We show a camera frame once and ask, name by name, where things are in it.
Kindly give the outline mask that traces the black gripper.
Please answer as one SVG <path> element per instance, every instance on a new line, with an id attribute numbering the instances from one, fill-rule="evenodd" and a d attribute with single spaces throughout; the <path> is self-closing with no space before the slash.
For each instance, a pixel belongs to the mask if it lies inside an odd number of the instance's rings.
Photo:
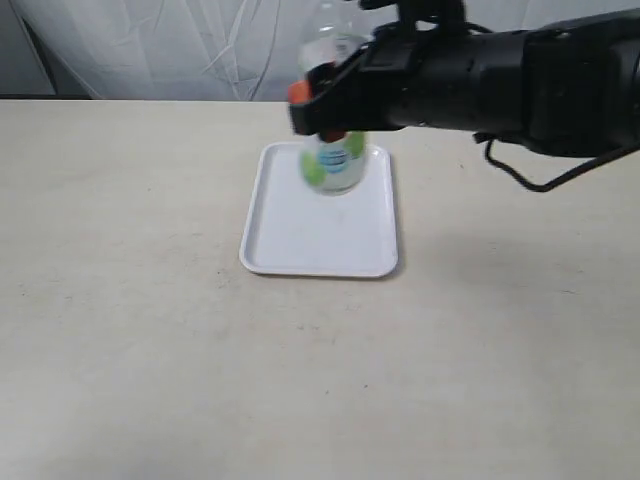
<path id="1" fill-rule="evenodd" d="M 426 85 L 419 76 L 429 51 L 449 39 L 450 32 L 438 27 L 413 33 L 398 24 L 379 27 L 373 40 L 329 75 L 319 94 L 311 95 L 307 80 L 288 87 L 293 132 L 337 142 L 345 131 L 448 130 L 448 122 L 419 105 L 418 94 Z"/>

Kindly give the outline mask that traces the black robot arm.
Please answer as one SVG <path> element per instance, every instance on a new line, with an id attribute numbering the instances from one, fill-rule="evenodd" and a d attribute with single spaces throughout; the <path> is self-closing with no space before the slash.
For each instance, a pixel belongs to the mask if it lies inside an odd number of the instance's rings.
<path id="1" fill-rule="evenodd" d="M 535 152 L 588 157 L 639 139 L 635 9 L 487 32 L 460 1 L 401 1 L 395 22 L 310 74 L 294 131 L 470 131 Z"/>

